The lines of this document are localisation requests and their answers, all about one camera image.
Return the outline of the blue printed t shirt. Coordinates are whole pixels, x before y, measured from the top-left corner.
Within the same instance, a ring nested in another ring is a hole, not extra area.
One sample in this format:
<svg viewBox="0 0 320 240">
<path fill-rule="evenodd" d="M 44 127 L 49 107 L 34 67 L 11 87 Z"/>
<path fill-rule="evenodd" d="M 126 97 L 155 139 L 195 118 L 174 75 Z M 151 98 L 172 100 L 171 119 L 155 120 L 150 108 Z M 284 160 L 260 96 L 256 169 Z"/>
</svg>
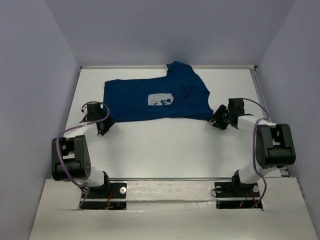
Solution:
<svg viewBox="0 0 320 240">
<path fill-rule="evenodd" d="M 165 76 L 115 79 L 104 83 L 103 101 L 117 122 L 188 118 L 208 121 L 214 114 L 210 91 L 193 68 L 174 61 Z"/>
</svg>

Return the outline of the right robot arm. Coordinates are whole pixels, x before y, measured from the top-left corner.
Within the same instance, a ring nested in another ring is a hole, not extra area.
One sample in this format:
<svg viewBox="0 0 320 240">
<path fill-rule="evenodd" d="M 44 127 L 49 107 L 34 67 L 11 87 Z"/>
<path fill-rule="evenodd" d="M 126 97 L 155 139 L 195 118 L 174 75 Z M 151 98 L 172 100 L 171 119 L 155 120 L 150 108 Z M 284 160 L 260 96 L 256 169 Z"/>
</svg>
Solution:
<svg viewBox="0 0 320 240">
<path fill-rule="evenodd" d="M 296 151 L 288 124 L 273 123 L 268 117 L 245 112 L 247 98 L 230 98 L 220 105 L 211 118 L 220 130 L 231 126 L 252 135 L 252 160 L 237 170 L 231 181 L 216 182 L 211 191 L 216 198 L 244 198 L 258 190 L 258 181 L 276 169 L 293 165 Z"/>
</svg>

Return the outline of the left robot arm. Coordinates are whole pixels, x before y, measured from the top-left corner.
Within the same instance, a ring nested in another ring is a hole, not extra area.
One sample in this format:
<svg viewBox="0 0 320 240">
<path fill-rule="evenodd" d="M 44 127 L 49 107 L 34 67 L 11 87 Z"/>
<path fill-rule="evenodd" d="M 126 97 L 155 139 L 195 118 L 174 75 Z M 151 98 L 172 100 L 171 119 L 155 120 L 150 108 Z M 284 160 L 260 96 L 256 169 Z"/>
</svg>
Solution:
<svg viewBox="0 0 320 240">
<path fill-rule="evenodd" d="M 93 190 L 104 198 L 110 194 L 108 174 L 91 163 L 88 143 L 104 136 L 116 123 L 105 103 L 89 101 L 81 107 L 84 117 L 78 125 L 60 133 L 51 142 L 51 175 L 56 182 L 71 182 L 84 197 Z"/>
</svg>

